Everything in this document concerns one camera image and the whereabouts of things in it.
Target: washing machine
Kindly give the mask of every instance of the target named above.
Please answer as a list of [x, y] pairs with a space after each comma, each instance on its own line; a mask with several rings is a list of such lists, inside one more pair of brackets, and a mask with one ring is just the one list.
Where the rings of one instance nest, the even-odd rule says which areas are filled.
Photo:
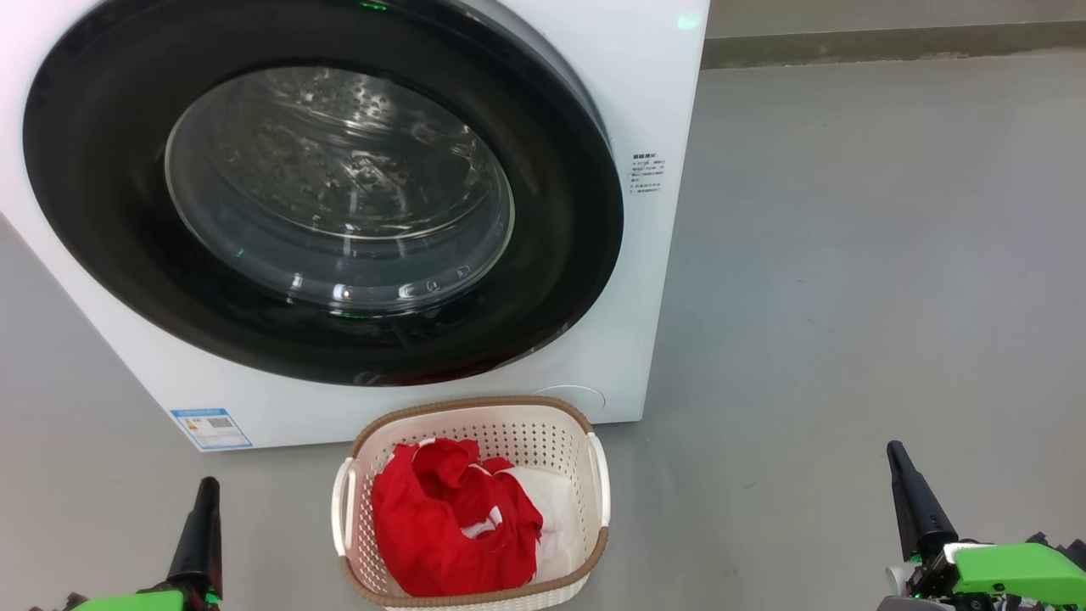
[[635, 421], [707, 11], [8, 2], [0, 211], [201, 450], [475, 396]]

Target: laundry basket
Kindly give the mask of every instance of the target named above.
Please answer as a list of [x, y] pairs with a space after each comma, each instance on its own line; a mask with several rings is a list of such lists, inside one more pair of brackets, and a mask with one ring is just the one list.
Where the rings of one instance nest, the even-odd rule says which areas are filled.
[[[396, 444], [430, 437], [476, 440], [483, 460], [505, 457], [520, 467], [568, 478], [579, 517], [572, 540], [572, 573], [519, 588], [416, 598], [400, 588], [377, 551], [370, 492]], [[401, 410], [378, 419], [355, 440], [332, 488], [332, 539], [343, 575], [366, 600], [396, 609], [532, 611], [572, 598], [607, 545], [610, 484], [603, 447], [589, 421], [572, 406], [550, 397], [491, 397]]]

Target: brown rim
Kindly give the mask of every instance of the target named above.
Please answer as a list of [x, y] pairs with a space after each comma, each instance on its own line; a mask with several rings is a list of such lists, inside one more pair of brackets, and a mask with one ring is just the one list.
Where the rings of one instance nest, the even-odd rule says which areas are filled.
[[[406, 410], [400, 410], [392, 412], [388, 416], [381, 417], [375, 420], [369, 427], [367, 427], [354, 441], [354, 445], [351, 446], [351, 457], [358, 458], [358, 450], [362, 449], [362, 445], [366, 443], [367, 440], [374, 434], [378, 429], [397, 420], [404, 420], [407, 418], [437, 413], [437, 412], [447, 412], [453, 410], [463, 410], [466, 408], [481, 408], [491, 406], [502, 406], [502, 405], [519, 405], [519, 406], [546, 406], [548, 408], [554, 408], [556, 410], [561, 410], [568, 413], [585, 433], [592, 433], [592, 424], [589, 420], [584, 418], [584, 415], [577, 411], [577, 408], [570, 406], [569, 404], [555, 399], [552, 397], [541, 397], [536, 395], [526, 395], [526, 396], [512, 396], [512, 397], [483, 397], [478, 399], [458, 399], [455, 402], [442, 402], [439, 404], [429, 404], [426, 406], [418, 406], [416, 408], [408, 408]], [[377, 594], [376, 591], [367, 588], [354, 573], [354, 569], [351, 567], [351, 560], [345, 557], [340, 557], [340, 570], [343, 572], [343, 576], [346, 577], [351, 587], [354, 588], [358, 596], [365, 598], [374, 604], [380, 604], [381, 607], [405, 607], [405, 608], [424, 608], [424, 607], [462, 607], [465, 604], [479, 604], [484, 602], [497, 602], [500, 600], [509, 600], [513, 598], [523, 598], [526, 596], [532, 596], [535, 594], [551, 591], [570, 586], [581, 581], [589, 573], [595, 569], [596, 563], [599, 562], [599, 558], [604, 555], [604, 548], [607, 547], [607, 536], [608, 527], [604, 526], [599, 529], [599, 536], [596, 537], [596, 545], [592, 548], [592, 553], [589, 556], [588, 560], [583, 564], [577, 568], [576, 571], [566, 575], [565, 577], [559, 577], [557, 580], [551, 580], [548, 582], [543, 582], [541, 584], [530, 584], [527, 586], [521, 586], [519, 588], [506, 589], [501, 591], [491, 591], [487, 594], [473, 594], [468, 596], [432, 596], [432, 597], [399, 597], [399, 596], [384, 596]]]

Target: red and white garment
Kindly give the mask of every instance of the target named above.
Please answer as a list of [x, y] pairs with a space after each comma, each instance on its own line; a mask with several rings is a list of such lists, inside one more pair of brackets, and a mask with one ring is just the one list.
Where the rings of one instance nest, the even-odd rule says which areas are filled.
[[471, 440], [396, 446], [374, 481], [377, 548], [414, 597], [559, 577], [572, 570], [561, 540], [572, 517], [569, 489], [560, 475], [502, 458], [480, 463]]

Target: white cloth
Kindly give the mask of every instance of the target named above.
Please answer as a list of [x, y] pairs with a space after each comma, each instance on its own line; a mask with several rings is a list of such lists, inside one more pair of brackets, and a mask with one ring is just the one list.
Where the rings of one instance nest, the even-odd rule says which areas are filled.
[[501, 473], [517, 480], [543, 517], [543, 531], [535, 551], [535, 576], [529, 583], [557, 580], [572, 573], [577, 569], [570, 552], [571, 537], [577, 533], [573, 483], [563, 475], [528, 467], [514, 467]]

